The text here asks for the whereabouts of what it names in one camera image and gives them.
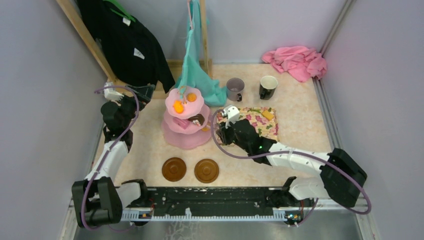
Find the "floral serving tray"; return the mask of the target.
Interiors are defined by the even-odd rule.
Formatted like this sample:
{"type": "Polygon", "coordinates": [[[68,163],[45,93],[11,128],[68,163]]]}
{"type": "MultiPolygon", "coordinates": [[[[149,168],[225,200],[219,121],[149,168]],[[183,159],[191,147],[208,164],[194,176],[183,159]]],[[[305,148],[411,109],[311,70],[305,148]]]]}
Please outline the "floral serving tray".
{"type": "Polygon", "coordinates": [[[277,110],[272,107],[237,107],[240,111],[239,120],[247,119],[255,127],[255,131],[260,137],[280,141],[279,124],[277,110]],[[262,116],[263,111],[269,111],[274,115],[274,119],[268,121],[262,116]]]}

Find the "chocolate cake slice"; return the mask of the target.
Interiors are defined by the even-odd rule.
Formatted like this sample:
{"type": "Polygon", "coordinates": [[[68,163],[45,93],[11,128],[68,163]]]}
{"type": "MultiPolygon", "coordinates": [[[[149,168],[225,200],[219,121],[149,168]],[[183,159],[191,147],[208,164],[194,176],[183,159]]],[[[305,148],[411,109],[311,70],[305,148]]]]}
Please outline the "chocolate cake slice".
{"type": "Polygon", "coordinates": [[[204,116],[200,113],[188,118],[187,120],[196,126],[202,126],[205,122],[204,116]]]}

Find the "orange macaron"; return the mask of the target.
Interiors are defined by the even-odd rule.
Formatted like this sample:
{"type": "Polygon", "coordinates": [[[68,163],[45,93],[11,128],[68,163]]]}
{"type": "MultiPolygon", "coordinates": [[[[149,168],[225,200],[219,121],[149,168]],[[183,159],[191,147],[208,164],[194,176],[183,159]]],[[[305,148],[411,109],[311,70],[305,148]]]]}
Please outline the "orange macaron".
{"type": "Polygon", "coordinates": [[[190,92],[186,95],[186,100],[190,103],[195,102],[197,100],[197,95],[193,92],[190,92]]]}

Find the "pink wafer biscuit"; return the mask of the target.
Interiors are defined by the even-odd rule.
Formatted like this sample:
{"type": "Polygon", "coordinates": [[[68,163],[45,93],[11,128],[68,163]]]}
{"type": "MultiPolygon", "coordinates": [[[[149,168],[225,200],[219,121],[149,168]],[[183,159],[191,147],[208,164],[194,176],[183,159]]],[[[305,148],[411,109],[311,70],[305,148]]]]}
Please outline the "pink wafer biscuit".
{"type": "Polygon", "coordinates": [[[178,117],[173,117],[172,121],[183,130],[187,129],[189,127],[189,125],[191,124],[191,122],[189,120],[181,119],[181,118],[178,118],[178,117]]]}

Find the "brown wooden coaster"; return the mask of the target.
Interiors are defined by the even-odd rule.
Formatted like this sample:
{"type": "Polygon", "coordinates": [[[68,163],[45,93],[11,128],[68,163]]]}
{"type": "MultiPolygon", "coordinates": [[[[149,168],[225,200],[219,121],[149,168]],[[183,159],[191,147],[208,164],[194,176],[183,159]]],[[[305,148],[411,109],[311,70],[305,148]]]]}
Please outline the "brown wooden coaster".
{"type": "Polygon", "coordinates": [[[196,179],[204,184],[214,182],[220,174],[218,164],[209,158],[200,160],[194,168],[194,175],[196,179]]]}
{"type": "Polygon", "coordinates": [[[166,180],[178,182],[186,175],[187,165],[181,158],[171,157],[164,162],[161,172],[166,180]]]}

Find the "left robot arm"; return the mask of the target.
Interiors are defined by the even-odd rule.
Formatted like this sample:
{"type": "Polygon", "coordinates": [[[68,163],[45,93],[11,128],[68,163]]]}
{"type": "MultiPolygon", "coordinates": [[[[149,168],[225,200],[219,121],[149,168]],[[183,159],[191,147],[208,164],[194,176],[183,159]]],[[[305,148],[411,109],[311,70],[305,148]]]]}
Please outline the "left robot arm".
{"type": "Polygon", "coordinates": [[[125,181],[118,187],[114,185],[114,179],[133,146],[131,127],[151,101],[156,87],[153,84],[123,86],[131,96],[118,92],[119,88],[106,82],[94,91],[106,99],[100,108],[104,146],[90,173],[71,187],[77,224],[87,230],[119,223],[124,208],[128,206],[150,207],[153,204],[142,179],[125,181]]]}

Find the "orange biscuit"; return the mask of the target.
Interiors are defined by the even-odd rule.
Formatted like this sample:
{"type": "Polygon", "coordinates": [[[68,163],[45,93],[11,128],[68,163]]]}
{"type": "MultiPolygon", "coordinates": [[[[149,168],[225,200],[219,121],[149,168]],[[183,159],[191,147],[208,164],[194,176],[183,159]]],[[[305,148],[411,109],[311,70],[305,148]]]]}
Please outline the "orange biscuit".
{"type": "Polygon", "coordinates": [[[268,110],[265,110],[265,111],[263,111],[262,113],[261,113],[261,115],[264,117],[264,118],[266,118],[268,121],[271,121],[272,119],[274,119],[274,115],[271,113],[271,112],[269,112],[268,110]]]}

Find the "black hanging shirt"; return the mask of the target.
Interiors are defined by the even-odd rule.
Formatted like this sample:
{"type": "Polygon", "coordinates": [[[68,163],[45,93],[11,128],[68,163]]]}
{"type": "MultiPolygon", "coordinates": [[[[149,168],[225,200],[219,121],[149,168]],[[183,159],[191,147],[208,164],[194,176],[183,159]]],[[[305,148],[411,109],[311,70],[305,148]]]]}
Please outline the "black hanging shirt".
{"type": "Polygon", "coordinates": [[[175,85],[162,47],[156,37],[138,19],[132,22],[110,10],[103,0],[79,0],[81,18],[113,73],[122,82],[142,87],[162,84],[168,93],[175,85]]]}

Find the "orange croissant pastry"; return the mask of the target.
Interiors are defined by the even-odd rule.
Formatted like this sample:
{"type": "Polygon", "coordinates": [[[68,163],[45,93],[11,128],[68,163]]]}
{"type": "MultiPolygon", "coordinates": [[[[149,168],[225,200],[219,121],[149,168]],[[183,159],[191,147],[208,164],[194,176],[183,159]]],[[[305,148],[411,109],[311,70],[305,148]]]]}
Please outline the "orange croissant pastry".
{"type": "Polygon", "coordinates": [[[177,114],[182,114],[185,110],[184,104],[180,100],[175,100],[172,106],[177,114]]]}

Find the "grey mug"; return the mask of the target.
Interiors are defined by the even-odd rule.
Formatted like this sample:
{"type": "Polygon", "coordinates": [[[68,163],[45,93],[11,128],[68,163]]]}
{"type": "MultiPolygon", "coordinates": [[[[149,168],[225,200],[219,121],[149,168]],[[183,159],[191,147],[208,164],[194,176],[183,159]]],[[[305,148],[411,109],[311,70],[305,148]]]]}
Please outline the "grey mug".
{"type": "Polygon", "coordinates": [[[233,102],[241,102],[243,100],[243,91],[245,83],[242,79],[233,77],[226,83],[227,98],[233,102]]]}

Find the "pink three-tier cake stand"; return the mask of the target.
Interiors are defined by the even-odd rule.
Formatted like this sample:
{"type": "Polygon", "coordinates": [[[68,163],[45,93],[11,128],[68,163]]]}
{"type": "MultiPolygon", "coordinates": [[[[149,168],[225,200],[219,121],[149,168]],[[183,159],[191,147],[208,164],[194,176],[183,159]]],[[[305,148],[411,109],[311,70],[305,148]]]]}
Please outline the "pink three-tier cake stand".
{"type": "Polygon", "coordinates": [[[175,88],[169,92],[165,99],[166,110],[163,114],[161,129],[164,139],[172,146],[183,150],[190,150],[199,147],[209,141],[211,131],[202,131],[202,128],[209,125],[210,108],[206,105],[201,92],[197,88],[175,88]],[[196,101],[188,102],[186,96],[188,93],[195,93],[196,101]],[[177,114],[174,111],[174,101],[178,100],[184,104],[184,112],[177,114]],[[205,122],[202,126],[197,126],[191,123],[187,129],[182,129],[173,122],[173,117],[188,120],[188,118],[202,114],[205,122]]]}

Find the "teal hanging shirt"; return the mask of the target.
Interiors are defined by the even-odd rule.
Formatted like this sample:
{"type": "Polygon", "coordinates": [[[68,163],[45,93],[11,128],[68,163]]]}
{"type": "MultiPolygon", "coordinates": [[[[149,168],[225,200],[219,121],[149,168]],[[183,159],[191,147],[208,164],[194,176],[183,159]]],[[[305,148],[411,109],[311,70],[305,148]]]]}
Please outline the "teal hanging shirt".
{"type": "Polygon", "coordinates": [[[200,53],[203,50],[201,8],[198,0],[188,1],[187,37],[182,72],[175,87],[196,88],[200,91],[204,102],[209,107],[224,106],[227,101],[227,90],[220,86],[220,81],[212,79],[200,65],[200,53]]]}

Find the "black mug white inside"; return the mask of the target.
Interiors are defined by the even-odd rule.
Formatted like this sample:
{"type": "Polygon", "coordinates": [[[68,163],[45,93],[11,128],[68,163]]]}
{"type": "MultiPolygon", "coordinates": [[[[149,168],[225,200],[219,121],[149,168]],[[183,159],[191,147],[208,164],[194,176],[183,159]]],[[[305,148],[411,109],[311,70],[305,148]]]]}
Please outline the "black mug white inside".
{"type": "Polygon", "coordinates": [[[263,76],[260,79],[259,98],[261,100],[269,100],[274,95],[278,86],[278,80],[271,75],[263,76]]]}

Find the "green clothes hanger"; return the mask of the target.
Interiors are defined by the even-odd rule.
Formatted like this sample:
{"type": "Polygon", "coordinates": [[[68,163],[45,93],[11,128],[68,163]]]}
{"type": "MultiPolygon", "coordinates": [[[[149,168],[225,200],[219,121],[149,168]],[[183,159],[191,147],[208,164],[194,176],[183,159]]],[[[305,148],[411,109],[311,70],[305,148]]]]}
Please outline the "green clothes hanger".
{"type": "Polygon", "coordinates": [[[113,13],[121,16],[122,18],[130,20],[131,22],[136,22],[136,19],[131,14],[129,14],[117,0],[103,0],[103,2],[108,2],[113,5],[113,7],[110,8],[113,13]]]}

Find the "aluminium frame rail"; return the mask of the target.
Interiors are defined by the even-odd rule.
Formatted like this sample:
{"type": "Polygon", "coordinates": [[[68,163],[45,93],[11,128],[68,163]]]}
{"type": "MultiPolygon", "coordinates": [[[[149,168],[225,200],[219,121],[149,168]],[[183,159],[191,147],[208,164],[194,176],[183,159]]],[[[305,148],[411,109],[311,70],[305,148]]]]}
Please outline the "aluminium frame rail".
{"type": "MultiPolygon", "coordinates": [[[[355,6],[355,0],[344,0],[342,7],[337,11],[337,16],[326,35],[326,38],[319,51],[324,58],[330,53],[332,45],[343,28],[343,25],[355,6]]],[[[337,96],[331,91],[331,84],[326,78],[318,80],[313,79],[313,85],[318,98],[318,103],[323,116],[324,125],[329,138],[331,147],[344,149],[344,143],[340,132],[340,125],[337,119],[337,96]]],[[[373,214],[356,215],[356,221],[362,239],[364,240],[380,240],[381,234],[376,225],[373,214]]]]}

